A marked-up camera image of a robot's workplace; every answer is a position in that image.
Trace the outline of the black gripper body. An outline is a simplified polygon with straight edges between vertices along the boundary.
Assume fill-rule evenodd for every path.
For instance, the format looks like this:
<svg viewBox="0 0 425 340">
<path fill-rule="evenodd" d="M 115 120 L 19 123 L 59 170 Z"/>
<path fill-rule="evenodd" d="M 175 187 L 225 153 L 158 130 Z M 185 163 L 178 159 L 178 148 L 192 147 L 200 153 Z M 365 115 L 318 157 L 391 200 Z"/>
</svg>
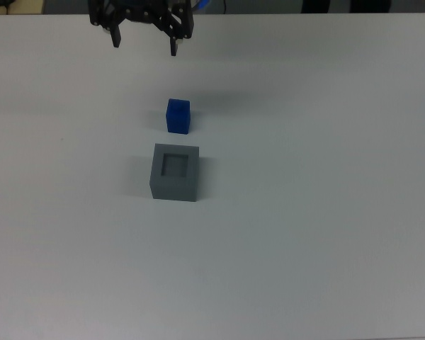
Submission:
<svg viewBox="0 0 425 340">
<path fill-rule="evenodd" d="M 120 24 L 124 20 L 139 23 L 176 23 L 169 8 L 170 1 L 109 1 L 108 22 Z"/>
</svg>

